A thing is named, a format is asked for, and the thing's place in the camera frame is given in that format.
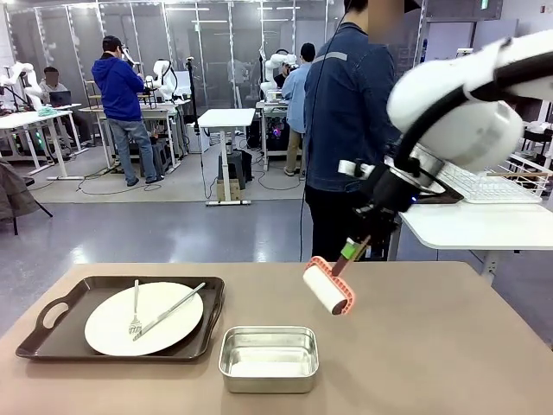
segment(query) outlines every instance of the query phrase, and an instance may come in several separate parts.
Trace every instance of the fork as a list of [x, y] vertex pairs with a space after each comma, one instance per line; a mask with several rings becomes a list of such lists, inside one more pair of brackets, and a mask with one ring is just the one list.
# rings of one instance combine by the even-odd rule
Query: fork
[[129, 325], [129, 334], [134, 335], [136, 333], [140, 333], [140, 330], [142, 330], [142, 323], [140, 320], [138, 320], [137, 317], [137, 309], [138, 309], [138, 280], [135, 279], [135, 315], [132, 319], [132, 322], [130, 322]]

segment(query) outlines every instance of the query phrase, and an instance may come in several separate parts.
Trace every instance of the stainless steel container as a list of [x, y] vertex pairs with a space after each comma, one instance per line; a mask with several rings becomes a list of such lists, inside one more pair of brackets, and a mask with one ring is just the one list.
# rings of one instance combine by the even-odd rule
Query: stainless steel container
[[232, 393], [307, 393], [319, 354], [305, 327], [243, 326], [225, 333], [219, 370]]

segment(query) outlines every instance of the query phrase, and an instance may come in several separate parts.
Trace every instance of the blue jeans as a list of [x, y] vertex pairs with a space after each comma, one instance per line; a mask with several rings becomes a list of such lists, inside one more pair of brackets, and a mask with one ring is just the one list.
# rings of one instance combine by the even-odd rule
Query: blue jeans
[[146, 181], [157, 178], [156, 168], [154, 167], [154, 152], [149, 140], [149, 134], [142, 121], [121, 121], [119, 119], [108, 118], [115, 145], [118, 147], [119, 161], [123, 166], [124, 178], [127, 183], [132, 183], [137, 179], [135, 170], [130, 163], [129, 141], [135, 140], [140, 149], [140, 157], [144, 167]]

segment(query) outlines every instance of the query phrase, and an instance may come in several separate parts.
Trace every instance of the dish rack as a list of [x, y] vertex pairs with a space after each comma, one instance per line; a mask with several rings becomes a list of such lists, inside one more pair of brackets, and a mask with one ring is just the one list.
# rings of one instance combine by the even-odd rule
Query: dish rack
[[498, 166], [475, 174], [451, 163], [438, 178], [469, 203], [540, 203], [553, 171], [516, 154]]

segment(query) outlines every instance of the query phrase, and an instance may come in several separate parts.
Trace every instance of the knife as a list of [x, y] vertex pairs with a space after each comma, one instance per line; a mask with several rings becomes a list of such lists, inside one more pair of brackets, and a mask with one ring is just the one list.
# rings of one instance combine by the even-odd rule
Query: knife
[[200, 289], [202, 289], [206, 283], [201, 283], [196, 288], [194, 288], [192, 291], [190, 291], [182, 300], [179, 300], [178, 303], [173, 305], [169, 310], [162, 312], [154, 321], [149, 322], [146, 324], [146, 327], [144, 327], [142, 330], [138, 332], [137, 335], [135, 335], [132, 338], [132, 341], [138, 340], [140, 337], [148, 333], [150, 330], [152, 330], [159, 322], [165, 320], [173, 311], [178, 309], [183, 303], [185, 303], [189, 298], [191, 298], [196, 292], [198, 292]]

